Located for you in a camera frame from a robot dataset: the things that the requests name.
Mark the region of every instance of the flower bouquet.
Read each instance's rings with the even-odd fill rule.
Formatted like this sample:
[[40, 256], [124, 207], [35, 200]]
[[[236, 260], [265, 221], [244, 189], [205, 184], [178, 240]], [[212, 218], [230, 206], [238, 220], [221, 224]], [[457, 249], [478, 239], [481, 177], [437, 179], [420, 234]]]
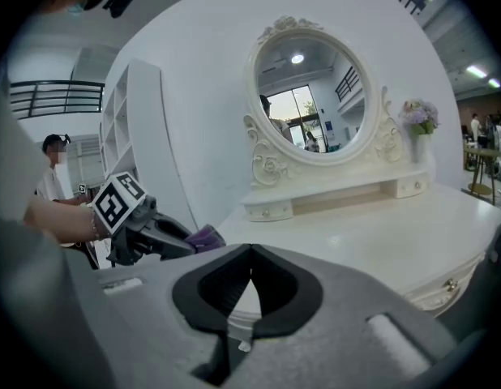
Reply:
[[430, 102], [407, 100], [399, 115], [414, 135], [432, 134], [438, 128], [438, 110]]

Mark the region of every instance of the bracelet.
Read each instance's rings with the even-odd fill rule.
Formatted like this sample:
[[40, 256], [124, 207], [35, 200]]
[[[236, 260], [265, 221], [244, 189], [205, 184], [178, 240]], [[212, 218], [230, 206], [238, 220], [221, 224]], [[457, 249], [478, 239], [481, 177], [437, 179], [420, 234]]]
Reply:
[[92, 224], [92, 231], [94, 232], [94, 235], [96, 236], [96, 241], [100, 241], [101, 239], [105, 238], [105, 237], [110, 237], [110, 234], [109, 232], [107, 231], [105, 233], [105, 235], [101, 236], [99, 234], [99, 230], [97, 229], [97, 223], [96, 223], [96, 218], [97, 218], [97, 215], [96, 215], [96, 211], [95, 209], [93, 208], [92, 209], [92, 220], [91, 220], [91, 224]]

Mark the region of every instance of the ornate white mirror frame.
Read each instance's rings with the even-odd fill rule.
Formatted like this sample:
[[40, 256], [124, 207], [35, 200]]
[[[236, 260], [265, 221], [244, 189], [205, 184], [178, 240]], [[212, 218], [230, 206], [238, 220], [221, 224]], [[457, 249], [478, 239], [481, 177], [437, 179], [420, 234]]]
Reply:
[[[365, 110], [357, 135], [338, 152], [307, 152], [283, 138], [270, 124], [259, 100], [258, 59], [284, 37], [311, 38], [343, 53], [362, 82]], [[423, 192], [426, 167], [409, 160], [403, 137], [385, 100], [387, 88], [373, 80], [356, 51], [306, 19], [284, 16], [256, 41], [245, 71], [251, 114], [244, 117], [254, 141], [251, 192], [243, 199], [247, 217], [273, 221], [293, 217], [294, 207], [381, 190], [396, 198]]]

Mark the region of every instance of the round ceiling light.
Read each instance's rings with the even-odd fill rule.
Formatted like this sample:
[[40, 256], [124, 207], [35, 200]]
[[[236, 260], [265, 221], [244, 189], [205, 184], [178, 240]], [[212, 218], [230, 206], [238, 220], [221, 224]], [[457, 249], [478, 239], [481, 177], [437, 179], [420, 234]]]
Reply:
[[294, 56], [292, 57], [292, 63], [294, 63], [294, 64], [295, 64], [295, 63], [301, 63], [301, 62], [302, 62], [302, 61], [304, 61], [304, 60], [305, 60], [305, 57], [304, 57], [304, 56], [302, 56], [301, 54], [299, 54], [299, 55], [294, 55]]

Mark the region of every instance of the white marker cube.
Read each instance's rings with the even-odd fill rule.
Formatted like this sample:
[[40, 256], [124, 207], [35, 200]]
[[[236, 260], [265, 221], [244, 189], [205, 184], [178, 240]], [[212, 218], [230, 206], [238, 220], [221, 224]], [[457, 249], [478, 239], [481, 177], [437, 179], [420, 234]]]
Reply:
[[146, 190], [128, 172], [112, 174], [94, 198], [92, 207], [114, 234], [146, 195]]

